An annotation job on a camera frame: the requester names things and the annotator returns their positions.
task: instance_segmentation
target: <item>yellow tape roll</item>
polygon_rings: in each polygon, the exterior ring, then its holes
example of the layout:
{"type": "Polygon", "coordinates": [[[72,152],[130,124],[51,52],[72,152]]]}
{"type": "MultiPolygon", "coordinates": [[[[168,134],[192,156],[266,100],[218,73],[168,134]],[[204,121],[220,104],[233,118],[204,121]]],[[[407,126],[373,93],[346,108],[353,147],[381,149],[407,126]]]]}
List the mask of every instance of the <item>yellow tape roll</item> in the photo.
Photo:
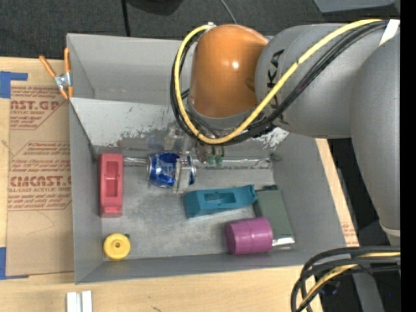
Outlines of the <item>yellow tape roll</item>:
{"type": "Polygon", "coordinates": [[[103,244],[104,253],[111,260],[122,260],[130,253],[130,240],[122,233],[109,235],[103,244]]]}

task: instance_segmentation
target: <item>crushed blue can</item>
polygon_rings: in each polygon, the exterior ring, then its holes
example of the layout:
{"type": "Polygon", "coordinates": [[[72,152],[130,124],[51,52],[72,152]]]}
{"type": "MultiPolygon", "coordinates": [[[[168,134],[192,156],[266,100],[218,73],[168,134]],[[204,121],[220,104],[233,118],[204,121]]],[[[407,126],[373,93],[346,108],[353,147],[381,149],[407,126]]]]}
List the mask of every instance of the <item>crushed blue can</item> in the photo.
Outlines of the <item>crushed blue can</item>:
{"type": "MultiPolygon", "coordinates": [[[[159,187],[171,189],[175,184],[176,160],[180,156],[176,153],[162,152],[148,158],[148,180],[159,187]]],[[[188,164],[193,167],[191,158],[187,157],[188,164]]],[[[195,169],[191,170],[189,185],[195,182],[195,169]]]]}

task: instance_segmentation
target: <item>teal plastic object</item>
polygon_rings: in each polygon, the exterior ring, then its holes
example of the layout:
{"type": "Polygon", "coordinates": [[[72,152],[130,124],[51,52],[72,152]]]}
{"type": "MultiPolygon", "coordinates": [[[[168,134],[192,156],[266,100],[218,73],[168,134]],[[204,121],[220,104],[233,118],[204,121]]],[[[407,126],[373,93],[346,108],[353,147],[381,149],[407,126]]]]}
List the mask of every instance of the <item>teal plastic object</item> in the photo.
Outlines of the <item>teal plastic object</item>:
{"type": "Polygon", "coordinates": [[[254,185],[212,190],[195,190],[185,194],[183,203],[187,218],[245,208],[257,200],[254,185]]]}

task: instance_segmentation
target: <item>table surface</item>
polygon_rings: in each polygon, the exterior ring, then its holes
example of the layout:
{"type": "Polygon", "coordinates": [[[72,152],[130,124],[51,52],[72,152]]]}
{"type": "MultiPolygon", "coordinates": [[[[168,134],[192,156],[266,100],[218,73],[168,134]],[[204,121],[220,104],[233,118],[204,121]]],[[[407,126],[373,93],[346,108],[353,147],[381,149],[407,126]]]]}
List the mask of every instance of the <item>table surface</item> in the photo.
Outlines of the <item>table surface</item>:
{"type": "MultiPolygon", "coordinates": [[[[61,60],[51,63],[62,72],[61,60]]],[[[42,83],[49,77],[42,68],[38,59],[0,57],[1,71],[30,72],[32,82],[42,83]]],[[[6,245],[9,112],[10,101],[0,99],[0,246],[6,245]]],[[[317,145],[340,221],[348,224],[347,232],[352,221],[328,143],[317,140],[317,145]]],[[[356,237],[347,239],[347,244],[355,242],[356,237]]],[[[0,301],[2,311],[65,311],[66,293],[91,290],[94,312],[290,311],[289,297],[300,269],[292,266],[85,285],[75,285],[72,272],[32,275],[0,281],[0,301]]],[[[322,310],[318,298],[313,309],[322,310]]]]}

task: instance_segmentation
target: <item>magenta tape roll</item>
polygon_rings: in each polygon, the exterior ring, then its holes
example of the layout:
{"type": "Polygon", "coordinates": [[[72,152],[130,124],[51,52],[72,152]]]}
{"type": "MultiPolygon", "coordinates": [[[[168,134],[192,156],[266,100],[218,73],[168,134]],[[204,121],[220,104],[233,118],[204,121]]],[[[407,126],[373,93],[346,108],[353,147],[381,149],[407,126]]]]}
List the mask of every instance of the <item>magenta tape roll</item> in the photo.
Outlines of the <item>magenta tape roll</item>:
{"type": "Polygon", "coordinates": [[[265,217],[249,218],[226,225],[230,254],[252,254],[272,249],[273,232],[265,217]]]}

